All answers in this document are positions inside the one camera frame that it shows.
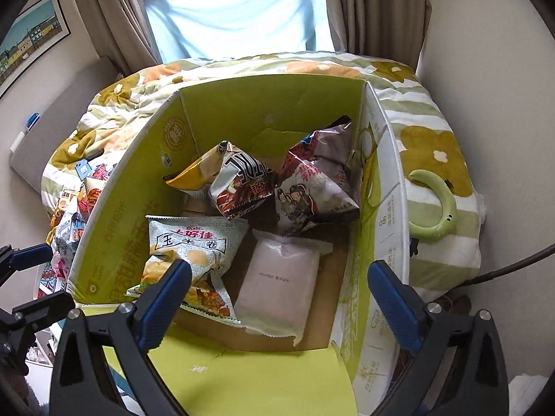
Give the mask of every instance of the wall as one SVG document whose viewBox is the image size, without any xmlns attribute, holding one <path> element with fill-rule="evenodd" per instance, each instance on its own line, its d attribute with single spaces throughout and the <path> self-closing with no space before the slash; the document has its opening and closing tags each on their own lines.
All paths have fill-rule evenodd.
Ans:
<svg viewBox="0 0 555 416">
<path fill-rule="evenodd" d="M 0 98 L 0 246 L 28 247 L 44 242 L 49 231 L 40 196 L 9 167 L 10 145 L 29 115 L 43 112 L 81 69 L 98 60 L 75 1 L 60 0 L 60 6 L 71 35 L 34 62 Z M 34 268 L 12 276 L 0 289 L 0 307 L 10 311 L 29 301 L 36 275 Z"/>
<path fill-rule="evenodd" d="M 482 271 L 555 242 L 555 40 L 529 0 L 430 0 L 418 75 L 485 195 Z M 467 288 L 496 321 L 511 379 L 555 367 L 555 258 Z"/>
</svg>

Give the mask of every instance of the gray headboard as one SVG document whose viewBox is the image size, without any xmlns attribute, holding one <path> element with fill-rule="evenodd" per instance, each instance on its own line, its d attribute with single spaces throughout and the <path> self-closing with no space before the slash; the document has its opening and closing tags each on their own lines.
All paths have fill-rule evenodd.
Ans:
<svg viewBox="0 0 555 416">
<path fill-rule="evenodd" d="M 21 141 L 9 164 L 37 192 L 52 153 L 75 130 L 93 97 L 113 84 L 117 74 L 108 58 L 81 71 Z"/>
</svg>

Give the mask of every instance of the picture frame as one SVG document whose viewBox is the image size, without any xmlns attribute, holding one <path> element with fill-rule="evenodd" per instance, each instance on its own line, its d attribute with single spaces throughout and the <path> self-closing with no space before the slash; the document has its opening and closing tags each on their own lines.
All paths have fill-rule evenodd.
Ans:
<svg viewBox="0 0 555 416">
<path fill-rule="evenodd" d="M 37 59 L 71 34 L 59 0 L 25 9 L 0 44 L 0 98 Z"/>
</svg>

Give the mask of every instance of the light blue fabric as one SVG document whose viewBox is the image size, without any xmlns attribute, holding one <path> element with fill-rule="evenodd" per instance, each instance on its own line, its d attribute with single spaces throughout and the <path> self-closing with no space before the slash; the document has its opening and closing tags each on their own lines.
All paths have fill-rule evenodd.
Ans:
<svg viewBox="0 0 555 416">
<path fill-rule="evenodd" d="M 145 0 L 163 62 L 333 51 L 326 0 Z"/>
</svg>

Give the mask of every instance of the metal bolt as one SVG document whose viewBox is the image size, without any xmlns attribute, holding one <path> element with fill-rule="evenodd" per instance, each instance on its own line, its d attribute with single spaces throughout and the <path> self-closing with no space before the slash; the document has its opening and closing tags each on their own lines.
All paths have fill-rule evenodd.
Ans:
<svg viewBox="0 0 555 416">
<path fill-rule="evenodd" d="M 81 315 L 81 310 L 79 310 L 78 308 L 73 308 L 72 310 L 69 310 L 68 318 L 77 319 L 80 315 Z"/>
<path fill-rule="evenodd" d="M 489 321 L 491 319 L 491 313 L 488 310 L 480 310 L 478 315 L 480 316 L 480 319 L 483 319 L 484 321 Z"/>
<path fill-rule="evenodd" d="M 133 311 L 133 308 L 135 308 L 134 304 L 132 304 L 131 302 L 124 302 L 119 305 L 118 311 L 120 313 L 127 314 Z"/>
<path fill-rule="evenodd" d="M 441 305 L 436 302 L 430 302 L 427 306 L 428 312 L 432 314 L 441 313 Z"/>
</svg>

